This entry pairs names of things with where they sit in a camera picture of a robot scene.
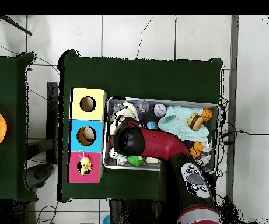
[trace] white fluffy toy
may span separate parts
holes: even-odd
[[[212,150],[212,145],[208,141],[201,142],[201,145],[204,147],[203,153],[209,153]]]
[[[109,151],[109,156],[113,159],[117,159],[118,166],[124,165],[126,162],[128,162],[127,158],[123,155],[120,155],[118,152],[116,152],[114,148],[112,148]]]
[[[197,164],[199,166],[205,166],[209,163],[210,160],[211,160],[210,154],[201,155],[201,157],[197,159]]]
[[[113,120],[113,122],[109,126],[109,134],[111,136],[114,134],[114,131],[116,130],[117,126],[119,126],[121,122],[123,121],[123,118],[120,118],[119,123],[116,123],[119,116],[131,117],[131,118],[134,118],[136,121],[139,121],[138,116],[137,116],[137,110],[135,109],[135,107],[127,101],[125,101],[123,105],[125,108],[122,109],[121,111],[116,112],[114,114],[115,118],[113,116],[111,117],[111,120]]]

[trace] gray bin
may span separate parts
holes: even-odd
[[[208,128],[209,135],[208,141],[212,145],[212,151],[210,153],[210,162],[202,167],[203,171],[209,173],[215,173],[218,167],[218,147],[219,147],[219,120],[221,119],[221,111],[219,105],[210,103],[195,103],[195,102],[183,102],[183,101],[170,101],[170,100],[151,100],[151,99],[139,99],[139,98],[125,98],[117,99],[116,97],[111,97],[106,103],[107,109],[107,119],[105,122],[104,130],[104,148],[103,148],[103,164],[106,168],[111,169],[133,169],[133,170],[147,170],[147,171],[160,171],[160,164],[143,164],[142,166],[135,167],[126,163],[123,166],[117,166],[116,160],[109,156],[109,150],[111,145],[109,144],[109,117],[113,113],[113,105],[115,103],[123,103],[125,101],[130,103],[136,103],[139,100],[144,100],[150,105],[150,109],[153,109],[154,105],[157,103],[162,103],[168,108],[169,106],[181,106],[181,107],[197,107],[197,108],[209,108],[212,111],[212,118],[204,122],[203,124]]]

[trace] dark green table surface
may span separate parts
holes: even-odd
[[[7,133],[0,144],[0,199],[36,200],[24,183],[26,160],[26,68],[33,53],[0,57],[0,113]]]
[[[63,150],[68,150],[70,87],[103,89],[110,96],[219,103],[222,61],[156,61],[82,58],[75,50],[60,58],[64,83]],[[104,169],[99,184],[67,183],[67,152],[63,152],[62,192],[68,198],[159,199],[159,173]]]

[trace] green toy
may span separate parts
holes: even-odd
[[[128,156],[126,158],[133,166],[140,166],[144,163],[145,160],[145,158],[142,156]]]

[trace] yellow box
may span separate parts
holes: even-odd
[[[74,120],[104,120],[107,93],[101,89],[71,88]]]

